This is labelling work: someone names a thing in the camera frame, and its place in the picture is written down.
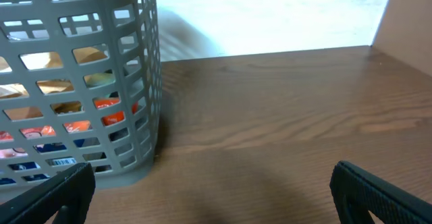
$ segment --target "basket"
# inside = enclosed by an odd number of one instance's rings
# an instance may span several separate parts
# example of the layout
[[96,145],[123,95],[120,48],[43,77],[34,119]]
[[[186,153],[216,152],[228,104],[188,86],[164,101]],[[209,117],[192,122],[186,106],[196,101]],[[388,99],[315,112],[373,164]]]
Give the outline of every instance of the basket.
[[156,0],[0,0],[0,198],[92,164],[97,187],[153,163]]

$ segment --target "food package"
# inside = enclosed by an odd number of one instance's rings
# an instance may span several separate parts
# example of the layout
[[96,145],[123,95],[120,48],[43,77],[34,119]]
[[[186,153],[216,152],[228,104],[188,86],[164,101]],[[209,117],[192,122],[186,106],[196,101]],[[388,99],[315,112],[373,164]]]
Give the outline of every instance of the food package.
[[[21,133],[26,138],[39,138],[41,134],[42,127],[28,128],[21,130]],[[8,132],[0,132],[0,142],[13,140],[13,137]],[[10,158],[10,157],[22,157],[27,156],[26,151],[23,148],[13,148],[13,149],[3,149],[0,150],[0,159]]]
[[115,82],[115,77],[111,73],[95,73],[92,75],[84,76],[84,80],[89,88],[95,86],[102,86]]
[[[97,109],[101,109],[103,107],[108,107],[114,105],[119,102],[119,99],[97,99],[95,100],[95,106]],[[138,108],[138,103],[132,105],[132,113],[135,113]],[[108,115],[102,118],[102,122],[105,126],[111,125],[113,123],[121,122],[124,120],[124,112],[119,111],[112,115]]]
[[[85,47],[80,49],[74,49],[74,56],[76,58],[77,63],[88,63],[91,61],[97,61],[100,59],[104,59],[107,56],[100,50],[95,49],[93,47]],[[30,69],[41,69],[41,68],[50,68],[50,67],[62,67],[63,63],[61,62],[60,56],[56,52],[48,52],[48,53],[37,53],[31,55],[23,55],[22,60],[26,64],[27,68]],[[8,68],[8,64],[3,57],[0,57],[0,69],[3,69],[2,72],[6,72],[5,70]],[[86,82],[92,78],[91,75],[85,76],[84,79]],[[40,81],[37,82],[40,90],[43,93],[53,93],[53,92],[67,92],[74,89],[72,83],[70,81],[65,80],[48,80],[48,81]],[[11,84],[11,85],[1,85],[0,86],[0,99],[16,97],[21,95],[28,95],[27,90],[21,84]]]

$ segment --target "gray plastic basket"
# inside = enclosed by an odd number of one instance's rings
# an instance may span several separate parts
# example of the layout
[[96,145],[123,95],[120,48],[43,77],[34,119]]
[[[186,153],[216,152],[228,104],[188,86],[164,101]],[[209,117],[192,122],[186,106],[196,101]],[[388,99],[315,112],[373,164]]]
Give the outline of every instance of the gray plastic basket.
[[[13,138],[2,138],[0,149],[26,152],[0,158],[0,198],[15,196],[74,162],[89,161],[100,188],[144,177],[153,162],[161,99],[156,0],[0,0],[0,29],[0,57],[10,66],[1,71],[0,85],[20,84],[28,92],[0,99],[0,134]],[[78,64],[75,52],[88,47],[107,57]],[[46,52],[59,55],[62,65],[35,69],[33,60],[39,63],[37,56]],[[106,72],[115,79],[91,85],[85,80]],[[40,82],[70,82],[74,89],[45,94]],[[93,100],[107,96],[120,101],[97,108]],[[68,102],[79,102],[82,111],[54,111],[54,105]],[[14,120],[7,113],[24,109],[42,115]],[[124,120],[106,126],[104,117],[118,112]],[[86,120],[88,130],[66,130],[67,123]],[[31,138],[37,134],[24,130],[48,125],[54,136]]]

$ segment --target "orange packaging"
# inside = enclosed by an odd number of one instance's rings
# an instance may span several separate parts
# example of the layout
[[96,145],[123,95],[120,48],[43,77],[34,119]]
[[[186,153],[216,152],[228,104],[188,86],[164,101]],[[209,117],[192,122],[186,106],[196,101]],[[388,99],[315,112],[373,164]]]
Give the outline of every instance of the orange packaging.
[[[64,126],[65,126],[67,132],[69,132],[69,133],[81,132],[81,131],[86,131],[89,129],[90,122],[89,122],[89,120],[77,121],[77,122],[72,122],[72,123],[65,123]],[[41,134],[43,136],[55,136],[55,131],[51,126],[45,126],[42,129]]]
[[[41,137],[42,127],[22,129],[21,133],[26,138],[39,138]],[[0,132],[0,142],[13,140],[13,137],[8,132]],[[0,150],[0,159],[9,157],[22,157],[27,156],[26,151],[23,148],[3,149]]]
[[[103,107],[108,107],[114,104],[117,104],[119,102],[119,99],[97,99],[95,100],[95,106],[98,109],[101,109]],[[132,105],[132,113],[135,113],[138,109],[138,103],[134,103]],[[117,123],[124,120],[124,113],[123,111],[114,113],[112,115],[108,115],[102,118],[102,122],[105,126],[111,125],[113,123]]]

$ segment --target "wooden table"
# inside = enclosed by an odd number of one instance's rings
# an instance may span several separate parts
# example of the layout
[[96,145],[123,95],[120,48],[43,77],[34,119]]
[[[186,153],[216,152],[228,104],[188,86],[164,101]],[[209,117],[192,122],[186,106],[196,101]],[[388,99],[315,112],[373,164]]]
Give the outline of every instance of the wooden table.
[[337,223],[349,160],[432,202],[432,78],[369,47],[163,64],[148,177],[86,223]]

